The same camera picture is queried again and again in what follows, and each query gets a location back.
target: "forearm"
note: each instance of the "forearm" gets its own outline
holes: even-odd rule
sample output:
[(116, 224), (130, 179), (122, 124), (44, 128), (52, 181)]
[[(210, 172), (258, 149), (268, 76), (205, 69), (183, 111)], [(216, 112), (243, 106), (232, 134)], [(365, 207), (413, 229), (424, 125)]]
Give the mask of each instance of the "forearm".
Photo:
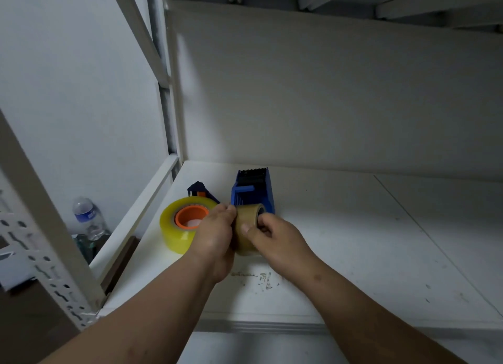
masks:
[(352, 364), (463, 362), (317, 258), (299, 274), (295, 285), (314, 304)]
[(175, 363), (214, 285), (204, 263), (186, 254), (43, 363)]

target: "hand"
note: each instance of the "hand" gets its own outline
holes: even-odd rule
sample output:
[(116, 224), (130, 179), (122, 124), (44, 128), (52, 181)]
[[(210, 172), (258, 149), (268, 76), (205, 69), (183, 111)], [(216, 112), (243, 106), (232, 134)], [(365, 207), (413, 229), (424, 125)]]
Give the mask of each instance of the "hand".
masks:
[(242, 233), (267, 259), (275, 272), (296, 283), (303, 267), (318, 260), (299, 230), (288, 221), (263, 213), (259, 216), (259, 230), (251, 225), (242, 225)]
[(236, 218), (234, 205), (220, 203), (201, 221), (186, 254), (209, 267), (214, 281), (222, 281), (232, 269), (234, 252), (230, 249), (232, 222)]

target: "orange tape core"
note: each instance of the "orange tape core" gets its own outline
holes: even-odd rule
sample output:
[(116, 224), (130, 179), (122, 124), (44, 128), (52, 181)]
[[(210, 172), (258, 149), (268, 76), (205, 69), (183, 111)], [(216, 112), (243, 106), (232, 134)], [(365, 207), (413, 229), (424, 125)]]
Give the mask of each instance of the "orange tape core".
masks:
[(197, 229), (196, 226), (186, 226), (187, 222), (191, 220), (202, 220), (209, 213), (209, 210), (202, 205), (188, 205), (180, 209), (174, 217), (174, 223), (182, 229), (193, 230)]

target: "water bottle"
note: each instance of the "water bottle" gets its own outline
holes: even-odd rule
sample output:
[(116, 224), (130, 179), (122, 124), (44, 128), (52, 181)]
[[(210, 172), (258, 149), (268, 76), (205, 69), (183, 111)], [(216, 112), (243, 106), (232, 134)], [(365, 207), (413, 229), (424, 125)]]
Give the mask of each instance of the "water bottle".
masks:
[(107, 231), (107, 225), (98, 208), (87, 197), (77, 197), (73, 202), (73, 214), (82, 223), (88, 239), (95, 241)]

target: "yellow tape roll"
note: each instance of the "yellow tape roll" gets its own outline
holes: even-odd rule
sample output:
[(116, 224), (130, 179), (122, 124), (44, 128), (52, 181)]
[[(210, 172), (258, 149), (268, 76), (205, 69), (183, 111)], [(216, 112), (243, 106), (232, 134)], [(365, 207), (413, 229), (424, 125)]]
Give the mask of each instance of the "yellow tape roll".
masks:
[(191, 220), (202, 220), (216, 205), (213, 200), (200, 196), (184, 197), (168, 205), (159, 220), (168, 248), (175, 253), (185, 254), (197, 230), (197, 225), (193, 225)]
[(236, 209), (237, 217), (232, 234), (232, 249), (239, 255), (258, 254), (255, 246), (241, 233), (241, 225), (249, 224), (257, 227), (259, 215), (266, 210), (262, 204), (239, 205)]

